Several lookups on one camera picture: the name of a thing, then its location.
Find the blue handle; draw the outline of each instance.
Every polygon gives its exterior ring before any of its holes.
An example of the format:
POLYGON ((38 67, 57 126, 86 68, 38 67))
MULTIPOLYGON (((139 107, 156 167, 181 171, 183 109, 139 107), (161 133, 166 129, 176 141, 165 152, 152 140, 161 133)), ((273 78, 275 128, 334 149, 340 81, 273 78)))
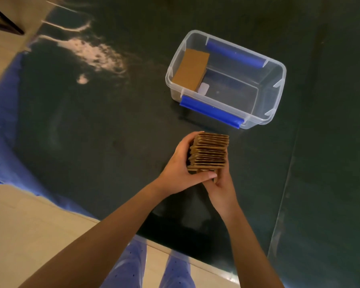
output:
POLYGON ((244 119, 240 117, 237 117, 233 114, 225 112, 224 110, 207 105, 203 102, 200 102, 196 99, 193 99, 185 95, 183 95, 180 105, 188 109, 194 110, 196 112, 199 112, 201 114, 207 115, 209 117, 215 118, 237 129, 239 129, 240 125, 244 122, 244 119))
POLYGON ((208 40, 208 43, 205 47, 211 52, 222 54, 223 56, 229 57, 252 67, 262 68, 265 63, 265 59, 262 59, 261 57, 253 56, 250 53, 237 53, 233 51, 231 47, 227 48, 224 46, 224 44, 219 44, 218 42, 211 39, 208 40))

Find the clear plastic bin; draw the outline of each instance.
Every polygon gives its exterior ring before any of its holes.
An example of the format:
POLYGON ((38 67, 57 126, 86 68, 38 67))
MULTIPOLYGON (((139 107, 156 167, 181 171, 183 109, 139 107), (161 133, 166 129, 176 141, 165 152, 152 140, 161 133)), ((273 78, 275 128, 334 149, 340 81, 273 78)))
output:
POLYGON ((177 49, 165 82, 171 88, 172 98, 181 105, 237 128, 248 129, 273 119, 283 93, 286 72, 279 61, 193 30, 177 49), (186 48, 210 54, 202 80, 209 85, 205 95, 172 82, 186 48))

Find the person's right arm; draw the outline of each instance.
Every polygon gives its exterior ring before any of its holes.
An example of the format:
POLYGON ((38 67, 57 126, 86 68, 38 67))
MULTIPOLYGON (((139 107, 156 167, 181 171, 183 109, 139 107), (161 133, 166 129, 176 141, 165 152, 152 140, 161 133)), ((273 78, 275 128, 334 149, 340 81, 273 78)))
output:
POLYGON ((227 165, 217 179, 203 182, 209 198, 223 219, 231 239, 233 258, 243 288, 284 288, 256 239, 236 198, 227 165))

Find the forearm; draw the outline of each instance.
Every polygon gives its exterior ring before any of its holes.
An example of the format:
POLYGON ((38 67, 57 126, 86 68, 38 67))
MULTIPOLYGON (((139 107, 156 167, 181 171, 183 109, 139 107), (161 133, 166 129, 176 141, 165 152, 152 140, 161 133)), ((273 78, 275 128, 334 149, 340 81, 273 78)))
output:
POLYGON ((151 183, 42 266, 20 287, 99 287, 151 210, 163 199, 151 183))
POLYGON ((283 288, 241 208, 237 206, 223 220, 230 235, 240 285, 245 288, 283 288))

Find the person's right hand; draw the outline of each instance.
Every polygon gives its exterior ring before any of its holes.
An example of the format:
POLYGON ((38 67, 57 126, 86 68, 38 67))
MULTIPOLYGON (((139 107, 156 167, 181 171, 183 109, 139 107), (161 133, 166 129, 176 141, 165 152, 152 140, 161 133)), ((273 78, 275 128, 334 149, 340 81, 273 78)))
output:
POLYGON ((203 182, 208 191, 209 198, 213 207, 220 214, 225 222, 241 211, 236 198, 235 187, 233 186, 231 174, 229 173, 228 153, 226 154, 226 166, 217 169, 217 178, 203 182))

